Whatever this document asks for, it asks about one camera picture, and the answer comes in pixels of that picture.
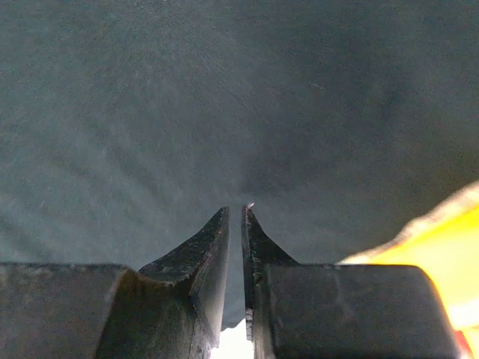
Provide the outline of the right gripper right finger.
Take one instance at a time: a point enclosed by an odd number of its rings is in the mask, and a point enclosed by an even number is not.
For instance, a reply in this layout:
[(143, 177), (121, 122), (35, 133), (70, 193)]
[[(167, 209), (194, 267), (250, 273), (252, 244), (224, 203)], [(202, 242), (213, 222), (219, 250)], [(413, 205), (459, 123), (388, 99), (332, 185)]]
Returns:
[(416, 266), (301, 264), (242, 209), (247, 337), (256, 358), (461, 358)]

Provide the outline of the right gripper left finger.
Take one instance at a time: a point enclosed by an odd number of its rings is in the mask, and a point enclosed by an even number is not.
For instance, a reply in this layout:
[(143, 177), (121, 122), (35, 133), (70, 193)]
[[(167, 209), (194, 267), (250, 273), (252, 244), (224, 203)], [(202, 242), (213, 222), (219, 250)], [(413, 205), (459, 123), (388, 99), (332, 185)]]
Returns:
[(2, 263), (3, 358), (208, 358), (222, 329), (230, 214), (139, 270)]

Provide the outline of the black t shirt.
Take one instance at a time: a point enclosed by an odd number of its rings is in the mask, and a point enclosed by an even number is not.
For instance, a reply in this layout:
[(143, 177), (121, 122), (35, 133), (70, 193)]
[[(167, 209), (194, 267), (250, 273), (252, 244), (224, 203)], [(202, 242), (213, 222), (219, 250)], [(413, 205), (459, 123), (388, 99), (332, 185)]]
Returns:
[(3, 1), (1, 259), (140, 268), (231, 209), (303, 262), (478, 178), (476, 1)]

